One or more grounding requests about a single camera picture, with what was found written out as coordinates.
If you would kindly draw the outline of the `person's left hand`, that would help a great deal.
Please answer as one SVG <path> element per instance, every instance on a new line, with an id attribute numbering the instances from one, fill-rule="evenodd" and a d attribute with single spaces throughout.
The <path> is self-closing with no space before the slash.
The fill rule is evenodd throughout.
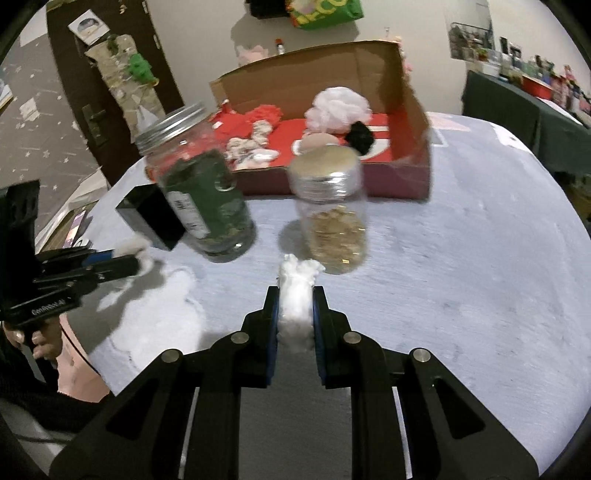
<path id="1" fill-rule="evenodd" d="M 9 343 L 21 350 L 28 336 L 7 323 L 3 323 L 2 328 Z M 29 338 L 33 344 L 32 354 L 35 359 L 56 360 L 63 348 L 60 319 L 58 317 L 46 319 L 44 326 L 34 331 Z"/>

